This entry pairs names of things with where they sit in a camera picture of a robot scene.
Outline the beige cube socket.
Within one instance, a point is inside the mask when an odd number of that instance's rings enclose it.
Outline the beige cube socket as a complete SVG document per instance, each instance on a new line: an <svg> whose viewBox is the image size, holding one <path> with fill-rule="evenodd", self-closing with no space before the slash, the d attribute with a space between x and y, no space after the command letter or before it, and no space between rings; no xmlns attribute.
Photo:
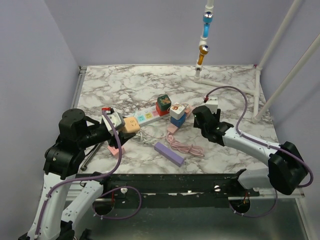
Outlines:
<svg viewBox="0 0 320 240"><path fill-rule="evenodd" d="M137 133L141 129L138 120L134 117L126 117L124 118L124 126L122 128L122 132L124 133Z"/></svg>

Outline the pink cube socket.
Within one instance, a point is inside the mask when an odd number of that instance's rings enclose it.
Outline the pink cube socket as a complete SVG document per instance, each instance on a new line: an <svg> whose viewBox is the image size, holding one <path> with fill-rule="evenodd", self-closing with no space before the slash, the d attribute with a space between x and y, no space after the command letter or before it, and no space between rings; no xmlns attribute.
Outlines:
<svg viewBox="0 0 320 240"><path fill-rule="evenodd" d="M119 149L118 148L115 148L115 147L112 147L112 146L108 146L107 149L109 150L109 152L110 152L110 154L112 156L114 156L115 158L118 157L118 155L119 155ZM123 146L121 147L121 150L122 150L122 154L126 153L125 148Z"/></svg>

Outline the white power strip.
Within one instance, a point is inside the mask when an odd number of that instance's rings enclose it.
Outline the white power strip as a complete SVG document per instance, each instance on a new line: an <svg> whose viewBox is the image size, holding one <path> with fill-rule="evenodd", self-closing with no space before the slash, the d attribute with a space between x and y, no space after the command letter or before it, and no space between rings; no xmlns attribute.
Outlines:
<svg viewBox="0 0 320 240"><path fill-rule="evenodd" d="M144 108L141 110L136 111L135 113L131 113L126 117L134 117L136 118L138 124L143 127L148 124L154 123L159 121L160 119L166 118L170 115L168 111L164 111L164 114L159 114L157 111L157 105L150 106L148 108Z"/></svg>

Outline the pink power strip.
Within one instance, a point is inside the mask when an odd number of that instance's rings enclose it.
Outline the pink power strip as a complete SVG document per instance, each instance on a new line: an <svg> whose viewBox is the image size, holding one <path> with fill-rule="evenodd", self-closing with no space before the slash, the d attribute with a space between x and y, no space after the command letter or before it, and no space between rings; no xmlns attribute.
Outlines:
<svg viewBox="0 0 320 240"><path fill-rule="evenodd" d="M177 130L185 123L188 116L194 109L186 103L175 103L169 109L170 124L167 127L167 132L171 135L175 134Z"/></svg>

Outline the purple USB power strip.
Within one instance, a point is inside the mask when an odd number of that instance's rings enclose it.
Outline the purple USB power strip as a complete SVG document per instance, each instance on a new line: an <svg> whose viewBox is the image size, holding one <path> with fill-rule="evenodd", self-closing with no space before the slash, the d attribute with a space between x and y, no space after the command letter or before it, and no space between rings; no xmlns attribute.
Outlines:
<svg viewBox="0 0 320 240"><path fill-rule="evenodd" d="M154 150L178 167L181 167L185 161L182 156L178 155L160 142L157 142L154 145Z"/></svg>

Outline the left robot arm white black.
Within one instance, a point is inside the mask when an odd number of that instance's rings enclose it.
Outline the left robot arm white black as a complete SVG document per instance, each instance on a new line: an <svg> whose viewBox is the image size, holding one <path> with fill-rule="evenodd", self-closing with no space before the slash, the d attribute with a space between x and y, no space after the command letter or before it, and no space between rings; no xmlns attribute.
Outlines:
<svg viewBox="0 0 320 240"><path fill-rule="evenodd" d="M60 120L59 136L45 152L43 188L33 223L21 240L71 240L76 226L98 197L110 194L111 185L105 179L115 172L94 173L77 178L80 164L88 147L108 142L121 149L135 136L136 130L127 126L111 107L102 109L102 120L96 121L84 111L73 108L65 111Z"/></svg>

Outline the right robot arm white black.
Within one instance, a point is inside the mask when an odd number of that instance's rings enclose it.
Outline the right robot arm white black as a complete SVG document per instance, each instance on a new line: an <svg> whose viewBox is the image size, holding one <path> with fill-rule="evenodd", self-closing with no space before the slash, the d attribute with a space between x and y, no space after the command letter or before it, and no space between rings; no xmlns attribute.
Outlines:
<svg viewBox="0 0 320 240"><path fill-rule="evenodd" d="M263 163L266 167L255 170L240 170L236 180L230 183L230 191L241 196L253 188L273 188L284 195L291 195L307 176L301 155L291 142L278 144L239 133L230 123L220 121L220 112L201 105L196 107L194 128L209 142L241 151Z"/></svg>

